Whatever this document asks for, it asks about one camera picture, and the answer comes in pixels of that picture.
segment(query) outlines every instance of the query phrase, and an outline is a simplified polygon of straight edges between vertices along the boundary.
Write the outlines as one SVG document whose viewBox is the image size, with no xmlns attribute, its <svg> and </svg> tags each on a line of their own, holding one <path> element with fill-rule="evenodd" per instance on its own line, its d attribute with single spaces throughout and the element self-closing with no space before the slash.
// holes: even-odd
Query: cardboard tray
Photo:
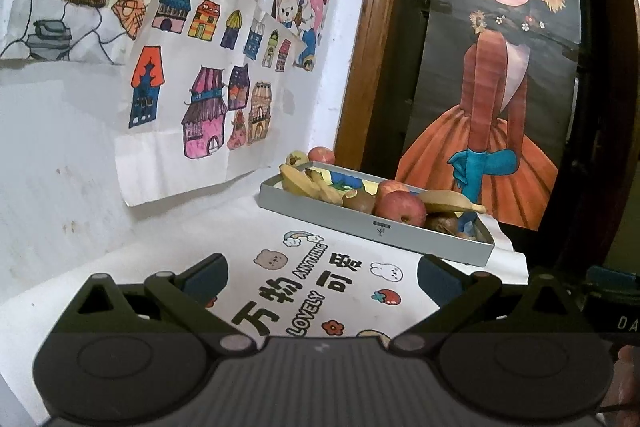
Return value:
<svg viewBox="0 0 640 427">
<path fill-rule="evenodd" d="M 380 183 L 383 178 L 369 176 L 362 172 L 343 169 L 334 165 L 309 162 L 297 167 L 299 171 L 315 167 L 338 172 L 372 183 Z M 301 219 L 314 225 L 326 227 L 339 232 L 349 233 L 356 237 L 383 243 L 403 250 L 417 253 L 431 253 L 448 261 L 483 267 L 486 265 L 494 249 L 494 238 L 484 223 L 476 219 L 474 223 L 476 237 L 482 237 L 487 243 L 471 241 L 446 235 L 432 230 L 421 229 L 412 225 L 398 223 L 382 217 L 371 216 L 356 210 L 295 196 L 282 188 L 282 176 L 278 174 L 262 182 L 258 195 L 258 206 L 284 216 Z M 411 187 L 412 192 L 425 192 L 421 188 Z"/>
</svg>

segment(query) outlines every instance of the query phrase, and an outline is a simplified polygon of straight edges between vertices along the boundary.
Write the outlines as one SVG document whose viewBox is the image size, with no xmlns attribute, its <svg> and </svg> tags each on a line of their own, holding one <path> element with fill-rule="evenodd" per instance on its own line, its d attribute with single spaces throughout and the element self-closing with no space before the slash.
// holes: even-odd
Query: red apple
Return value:
<svg viewBox="0 0 640 427">
<path fill-rule="evenodd" d="M 396 190 L 402 190 L 402 192 L 409 192 L 409 188 L 401 182 L 396 180 L 384 180 L 378 184 L 378 191 L 376 192 L 376 204 L 382 201 L 387 194 L 396 192 Z"/>
<path fill-rule="evenodd" d="M 376 205 L 378 217 L 422 227 L 427 217 L 427 209 L 422 200 L 405 190 L 396 190 L 385 195 Z"/>
<path fill-rule="evenodd" d="M 314 147 L 306 155 L 309 161 L 326 163 L 327 165 L 335 165 L 335 154 L 331 149 L 326 147 Z"/>
</svg>

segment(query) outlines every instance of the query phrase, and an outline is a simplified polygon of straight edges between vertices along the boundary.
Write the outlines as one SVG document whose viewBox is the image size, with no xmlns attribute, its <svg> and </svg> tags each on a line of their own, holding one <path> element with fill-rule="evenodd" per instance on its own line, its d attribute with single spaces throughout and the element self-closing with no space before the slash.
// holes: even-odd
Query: orange house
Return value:
<svg viewBox="0 0 640 427">
<path fill-rule="evenodd" d="M 219 17 L 220 5 L 204 0 L 196 10 L 187 35 L 203 41 L 210 41 L 213 38 L 213 32 L 216 31 Z"/>
</svg>

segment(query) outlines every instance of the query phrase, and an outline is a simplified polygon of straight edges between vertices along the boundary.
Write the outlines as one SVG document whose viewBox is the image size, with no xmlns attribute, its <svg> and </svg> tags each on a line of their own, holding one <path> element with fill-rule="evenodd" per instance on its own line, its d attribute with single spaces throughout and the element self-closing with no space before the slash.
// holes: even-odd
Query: drawn foot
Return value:
<svg viewBox="0 0 640 427">
<path fill-rule="evenodd" d="M 146 7 L 143 0 L 117 0 L 111 7 L 127 35 L 135 40 L 145 19 Z"/>
</svg>

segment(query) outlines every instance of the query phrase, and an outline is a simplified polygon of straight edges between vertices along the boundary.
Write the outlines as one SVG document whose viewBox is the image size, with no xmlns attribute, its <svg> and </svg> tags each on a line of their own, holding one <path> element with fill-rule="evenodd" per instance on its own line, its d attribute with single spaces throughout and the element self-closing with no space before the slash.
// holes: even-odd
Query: banana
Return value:
<svg viewBox="0 0 640 427">
<path fill-rule="evenodd" d="M 292 167 L 298 167 L 308 162 L 308 156 L 302 151 L 293 151 L 292 153 L 289 153 L 289 156 L 287 156 L 287 159 L 285 160 L 285 163 Z"/>
<path fill-rule="evenodd" d="M 316 184 L 320 189 L 320 200 L 324 203 L 337 204 L 342 206 L 342 195 L 338 190 L 327 185 L 322 177 L 322 173 L 313 169 L 307 169 L 306 175 Z"/>
<path fill-rule="evenodd" d="M 485 214 L 486 208 L 482 204 L 475 204 L 459 192 L 453 190 L 427 190 L 418 197 L 427 208 L 427 214 L 436 212 L 476 212 Z"/>
<path fill-rule="evenodd" d="M 320 187 L 291 165 L 283 163 L 280 166 L 282 188 L 296 196 L 304 196 L 314 200 L 320 199 Z"/>
</svg>

